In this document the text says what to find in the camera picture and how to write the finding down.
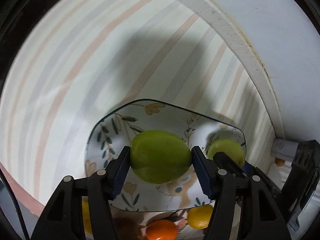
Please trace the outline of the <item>large yellow orange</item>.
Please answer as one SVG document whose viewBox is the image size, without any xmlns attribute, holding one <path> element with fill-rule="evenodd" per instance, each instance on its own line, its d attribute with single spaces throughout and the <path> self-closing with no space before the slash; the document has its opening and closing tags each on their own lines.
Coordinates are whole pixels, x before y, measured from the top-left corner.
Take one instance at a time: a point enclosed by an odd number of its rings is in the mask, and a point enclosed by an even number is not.
<svg viewBox="0 0 320 240">
<path fill-rule="evenodd" d="M 213 207 L 211 205 L 193 207 L 187 214 L 188 225 L 196 230 L 205 229 L 209 225 L 212 213 Z"/>
</svg>

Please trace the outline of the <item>brown red apple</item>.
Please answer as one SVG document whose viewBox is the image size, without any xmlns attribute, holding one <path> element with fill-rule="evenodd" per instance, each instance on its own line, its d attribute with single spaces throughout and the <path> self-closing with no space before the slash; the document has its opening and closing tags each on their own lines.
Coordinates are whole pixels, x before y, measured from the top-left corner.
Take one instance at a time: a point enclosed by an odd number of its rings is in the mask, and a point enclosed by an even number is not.
<svg viewBox="0 0 320 240">
<path fill-rule="evenodd" d="M 130 240 L 136 239 L 140 240 L 143 238 L 140 227 L 131 219 L 128 218 L 116 218 L 114 220 L 114 225 L 118 233 L 119 239 Z"/>
</svg>

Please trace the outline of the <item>green apple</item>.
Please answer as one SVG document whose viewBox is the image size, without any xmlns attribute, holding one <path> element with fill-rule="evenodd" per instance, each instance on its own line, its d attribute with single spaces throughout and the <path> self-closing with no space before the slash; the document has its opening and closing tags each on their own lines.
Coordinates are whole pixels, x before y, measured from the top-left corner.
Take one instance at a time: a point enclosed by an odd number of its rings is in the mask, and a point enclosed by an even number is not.
<svg viewBox="0 0 320 240">
<path fill-rule="evenodd" d="M 222 138 L 214 141 L 207 151 L 207 158 L 212 159 L 217 152 L 227 154 L 239 167 L 245 164 L 245 152 L 234 140 Z"/>
<path fill-rule="evenodd" d="M 131 168 L 144 182 L 164 184 L 183 176 L 191 166 L 191 151 L 178 136 L 159 130 L 145 131 L 131 142 Z"/>
</svg>

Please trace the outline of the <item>small yellow lemon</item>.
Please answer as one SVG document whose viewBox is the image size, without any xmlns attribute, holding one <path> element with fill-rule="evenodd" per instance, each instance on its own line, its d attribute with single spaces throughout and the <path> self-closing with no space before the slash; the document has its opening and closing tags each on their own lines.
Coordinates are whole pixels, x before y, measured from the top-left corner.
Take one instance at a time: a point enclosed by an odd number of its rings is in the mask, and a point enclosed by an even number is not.
<svg viewBox="0 0 320 240">
<path fill-rule="evenodd" d="M 91 220 L 89 215 L 89 205 L 87 200 L 82 201 L 82 216 L 84 221 L 84 229 L 85 232 L 88 234 L 92 234 L 92 226 L 91 226 Z"/>
</svg>

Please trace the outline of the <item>colourful wall sticker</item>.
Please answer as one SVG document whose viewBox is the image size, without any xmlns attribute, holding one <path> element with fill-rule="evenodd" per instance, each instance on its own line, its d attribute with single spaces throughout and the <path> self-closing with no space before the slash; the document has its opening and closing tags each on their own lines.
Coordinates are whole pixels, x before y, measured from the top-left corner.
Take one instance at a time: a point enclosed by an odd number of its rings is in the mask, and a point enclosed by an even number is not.
<svg viewBox="0 0 320 240">
<path fill-rule="evenodd" d="M 285 165 L 286 161 L 291 163 L 295 157 L 298 144 L 298 142 L 281 138 L 274 139 L 271 147 L 271 155 L 275 157 L 275 165 L 277 167 L 282 167 Z"/>
</svg>

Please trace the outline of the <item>floral oval ceramic plate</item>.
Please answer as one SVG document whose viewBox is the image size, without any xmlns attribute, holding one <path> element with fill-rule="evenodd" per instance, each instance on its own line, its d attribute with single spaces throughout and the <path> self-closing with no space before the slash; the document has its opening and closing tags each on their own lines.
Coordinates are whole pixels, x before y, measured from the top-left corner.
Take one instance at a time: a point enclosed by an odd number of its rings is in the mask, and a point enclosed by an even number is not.
<svg viewBox="0 0 320 240">
<path fill-rule="evenodd" d="M 170 132 L 189 148 L 199 146 L 204 154 L 222 138 L 246 149 L 245 136 L 237 127 L 169 103 L 140 99 L 112 111 L 94 126 L 85 149 L 87 175 L 105 168 L 136 135 L 148 130 Z M 121 193 L 110 203 L 124 211 L 165 212 L 210 202 L 202 193 L 194 169 L 189 168 L 178 180 L 159 185 L 144 182 L 129 171 Z"/>
</svg>

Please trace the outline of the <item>calico cat shaped mat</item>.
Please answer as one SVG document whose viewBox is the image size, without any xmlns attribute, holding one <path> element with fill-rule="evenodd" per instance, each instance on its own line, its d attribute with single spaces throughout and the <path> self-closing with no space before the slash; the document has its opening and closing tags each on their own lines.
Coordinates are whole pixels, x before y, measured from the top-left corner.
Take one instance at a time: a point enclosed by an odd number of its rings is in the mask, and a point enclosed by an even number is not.
<svg viewBox="0 0 320 240">
<path fill-rule="evenodd" d="M 112 215 L 114 219 L 127 218 L 135 222 L 140 227 L 143 237 L 145 237 L 147 226 L 152 222 L 156 220 L 170 220 L 174 222 L 178 228 L 176 239 L 203 239 L 204 231 L 193 229 L 187 223 L 187 211 L 188 210 L 185 209 L 165 212 L 133 212 L 112 209 Z"/>
</svg>

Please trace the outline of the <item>orange tangerine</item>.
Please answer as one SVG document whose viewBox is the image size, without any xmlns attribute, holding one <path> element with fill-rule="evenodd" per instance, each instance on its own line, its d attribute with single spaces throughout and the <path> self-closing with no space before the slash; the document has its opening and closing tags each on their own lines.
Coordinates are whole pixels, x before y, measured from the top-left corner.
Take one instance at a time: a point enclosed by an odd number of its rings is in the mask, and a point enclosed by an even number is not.
<svg viewBox="0 0 320 240">
<path fill-rule="evenodd" d="M 178 236 L 178 229 L 174 222 L 169 220 L 157 220 L 146 228 L 146 237 L 149 240 L 171 240 Z"/>
</svg>

